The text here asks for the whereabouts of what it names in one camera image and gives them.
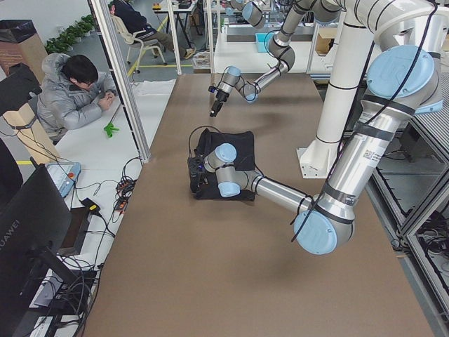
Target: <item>huawei logo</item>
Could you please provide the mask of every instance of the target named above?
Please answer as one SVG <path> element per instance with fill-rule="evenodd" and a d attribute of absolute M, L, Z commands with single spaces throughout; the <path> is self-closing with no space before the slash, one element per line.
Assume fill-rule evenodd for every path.
<path fill-rule="evenodd" d="M 9 226 L 8 231 L 0 238 L 0 251 L 3 249 L 3 247 L 5 247 L 6 242 L 8 242 L 8 240 L 13 236 L 15 230 L 19 227 L 19 225 L 19 220 L 14 220 L 11 226 Z"/>

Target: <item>gray puffer jacket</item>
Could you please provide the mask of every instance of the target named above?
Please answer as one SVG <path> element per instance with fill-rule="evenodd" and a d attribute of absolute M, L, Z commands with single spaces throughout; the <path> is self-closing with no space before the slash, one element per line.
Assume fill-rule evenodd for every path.
<path fill-rule="evenodd" d="M 87 91 L 75 86 L 61 72 L 68 55 L 50 54 L 42 62 L 46 73 L 39 94 L 37 114 L 52 140 L 59 140 L 67 132 L 100 118 L 102 109 L 94 99 L 106 91 L 116 94 L 112 76 L 98 72 L 98 81 Z"/>

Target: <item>man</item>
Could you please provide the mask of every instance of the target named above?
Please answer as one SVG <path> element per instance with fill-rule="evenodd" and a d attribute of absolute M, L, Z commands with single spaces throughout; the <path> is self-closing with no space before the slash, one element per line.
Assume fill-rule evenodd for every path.
<path fill-rule="evenodd" d="M 42 62 L 45 77 L 37 102 L 37 115 L 54 143 L 67 130 L 100 118 L 116 95 L 112 76 L 98 72 L 84 55 L 50 54 Z"/>
<path fill-rule="evenodd" d="M 158 32 L 155 30 L 148 22 L 145 16 L 140 15 L 139 12 L 135 11 L 134 8 L 128 3 L 128 0 L 113 0 L 111 8 L 111 14 L 118 16 L 122 19 L 126 26 L 126 29 L 133 34 L 144 30 L 143 33 L 138 34 L 136 37 L 143 41 L 157 40 L 169 51 L 174 51 L 173 39 L 171 35 Z M 196 49 L 184 49 L 179 46 L 180 57 L 185 60 L 191 58 Z"/>

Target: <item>light blue joint cap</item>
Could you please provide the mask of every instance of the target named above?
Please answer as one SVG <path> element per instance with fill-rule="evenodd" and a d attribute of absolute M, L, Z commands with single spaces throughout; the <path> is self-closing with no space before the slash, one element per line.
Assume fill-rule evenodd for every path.
<path fill-rule="evenodd" d="M 246 101 L 250 104 L 253 104 L 258 98 L 259 95 L 256 93 L 250 93 L 249 95 L 245 96 Z"/>
<path fill-rule="evenodd" d="M 235 67 L 235 66 L 233 66 L 233 65 L 230 65 L 228 68 L 227 68 L 227 73 L 228 74 L 230 74 L 230 75 L 232 75 L 232 76 L 240 76 L 240 73 L 241 73 L 241 71 L 240 71 L 240 69 L 239 68 L 237 68 L 237 67 Z"/>
<path fill-rule="evenodd" d="M 225 163 L 232 163 L 237 158 L 237 150 L 233 145 L 223 143 L 215 148 L 215 155 Z"/>
<path fill-rule="evenodd" d="M 218 189 L 220 190 L 220 195 L 224 198 L 233 197 L 240 193 L 239 184 L 230 181 L 224 181 L 223 183 L 218 184 Z"/>
<path fill-rule="evenodd" d="M 251 18 L 251 13 L 253 12 L 253 5 L 251 2 L 248 2 L 245 7 L 243 7 L 243 10 L 241 11 L 241 16 L 243 16 L 243 19 L 249 20 Z"/>
<path fill-rule="evenodd" d="M 295 233 L 309 211 L 300 213 L 293 224 Z M 312 211 L 296 240 L 302 248 L 312 254 L 330 253 L 337 246 L 337 233 L 332 223 L 323 214 Z"/>
<path fill-rule="evenodd" d="M 416 46 L 396 46 L 380 54 L 368 70 L 370 91 L 382 98 L 393 97 L 405 79 L 417 50 Z M 412 73 L 397 97 L 406 97 L 421 90 L 431 79 L 434 69 L 433 58 L 421 50 Z"/>
<path fill-rule="evenodd" d="M 443 100 L 436 102 L 434 104 L 429 104 L 424 107 L 419 107 L 416 109 L 415 114 L 428 114 L 430 112 L 438 112 L 443 109 Z"/>

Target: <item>white wall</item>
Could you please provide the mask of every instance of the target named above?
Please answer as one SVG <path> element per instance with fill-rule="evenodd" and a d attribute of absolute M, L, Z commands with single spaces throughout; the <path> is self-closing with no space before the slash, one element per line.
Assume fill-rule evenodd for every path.
<path fill-rule="evenodd" d="M 69 27 L 90 14 L 87 0 L 3 0 L 0 20 L 31 19 L 45 42 L 59 35 L 58 26 Z"/>

